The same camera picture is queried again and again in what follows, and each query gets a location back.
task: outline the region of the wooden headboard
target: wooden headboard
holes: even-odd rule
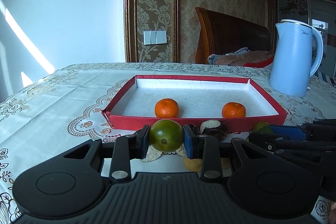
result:
[[[266,27],[200,7],[196,12],[201,24],[196,64],[208,64],[210,54],[224,55],[242,47],[251,51],[272,49]]]

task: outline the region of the floral tablecloth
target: floral tablecloth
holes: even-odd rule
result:
[[[112,142],[130,133],[111,129],[100,110],[137,74],[250,77],[288,112],[286,125],[336,118],[336,89],[332,85],[313,76],[305,97],[291,97],[269,86],[269,73],[265,69],[199,64],[79,64],[27,86],[0,104],[0,223],[20,216],[11,192],[20,173],[89,138]]]

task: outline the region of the red cardboard tray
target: red cardboard tray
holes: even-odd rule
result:
[[[230,132],[250,131],[258,122],[282,125],[287,112],[249,78],[189,75],[135,75],[113,97],[102,114],[115,129],[138,130],[160,120],[154,106],[163,98],[178,102],[181,126],[200,126],[209,119],[224,121]],[[244,118],[222,118],[227,102],[242,103]]]

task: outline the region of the blue kettle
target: blue kettle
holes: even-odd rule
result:
[[[304,97],[309,78],[317,71],[323,56],[322,35],[314,27],[292,19],[276,24],[279,40],[269,85],[281,93]],[[316,41],[316,58],[311,65],[312,38]]]

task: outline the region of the light switch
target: light switch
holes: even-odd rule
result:
[[[151,44],[151,31],[143,32],[143,44],[150,45]]]
[[[167,43],[167,32],[166,31],[156,31],[156,43],[157,44]]]
[[[151,31],[151,44],[156,42],[156,31]]]

